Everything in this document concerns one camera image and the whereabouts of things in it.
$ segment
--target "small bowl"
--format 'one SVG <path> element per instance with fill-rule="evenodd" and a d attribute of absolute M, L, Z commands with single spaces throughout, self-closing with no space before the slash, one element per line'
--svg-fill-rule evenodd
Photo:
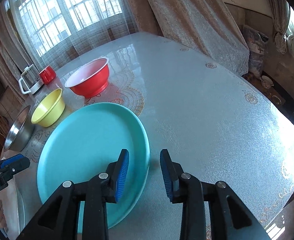
<path fill-rule="evenodd" d="M 36 107 L 32 115 L 32 123 L 49 127 L 62 115 L 65 109 L 63 90 L 58 88 L 47 95 Z"/>
<path fill-rule="evenodd" d="M 103 57 L 83 65 L 66 80 L 65 87 L 85 98 L 98 95 L 108 86 L 108 62 Z"/>
<path fill-rule="evenodd" d="M 31 106 L 26 106 L 16 117 L 4 143 L 4 151 L 22 151 L 33 134 Z"/>
<path fill-rule="evenodd" d="M 268 78 L 267 76 L 262 76 L 260 77 L 261 80 L 261 85 L 265 88 L 265 89 L 269 89 L 271 88 L 273 85 L 273 82 L 270 78 Z"/>

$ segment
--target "plastic bag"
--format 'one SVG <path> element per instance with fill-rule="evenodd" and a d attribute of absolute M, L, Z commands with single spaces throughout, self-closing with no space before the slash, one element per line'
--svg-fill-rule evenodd
<path fill-rule="evenodd" d="M 250 51 L 248 70 L 256 78 L 260 78 L 269 38 L 248 25 L 243 26 L 242 34 Z"/>

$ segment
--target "stainless steel bowl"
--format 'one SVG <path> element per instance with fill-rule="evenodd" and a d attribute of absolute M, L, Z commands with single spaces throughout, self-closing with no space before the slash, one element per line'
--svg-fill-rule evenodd
<path fill-rule="evenodd" d="M 35 125 L 31 123 L 31 106 L 26 106 L 16 117 L 4 144 L 4 150 L 20 152 L 33 134 Z"/>

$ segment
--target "electric kettle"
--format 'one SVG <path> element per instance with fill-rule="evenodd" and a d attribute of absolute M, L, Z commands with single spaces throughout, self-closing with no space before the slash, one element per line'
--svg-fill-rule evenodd
<path fill-rule="evenodd" d="M 23 94 L 31 93 L 33 95 L 44 84 L 39 76 L 39 71 L 34 64 L 26 67 L 24 69 L 24 72 L 20 76 L 21 78 L 18 80 L 18 84 L 20 85 L 20 91 L 22 91 Z"/>

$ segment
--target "red mug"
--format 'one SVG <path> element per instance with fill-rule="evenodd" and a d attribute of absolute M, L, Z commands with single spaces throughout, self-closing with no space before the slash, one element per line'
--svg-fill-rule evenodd
<path fill-rule="evenodd" d="M 44 84 L 48 85 L 56 78 L 56 72 L 51 68 L 51 66 L 47 66 L 39 73 L 39 76 Z"/>

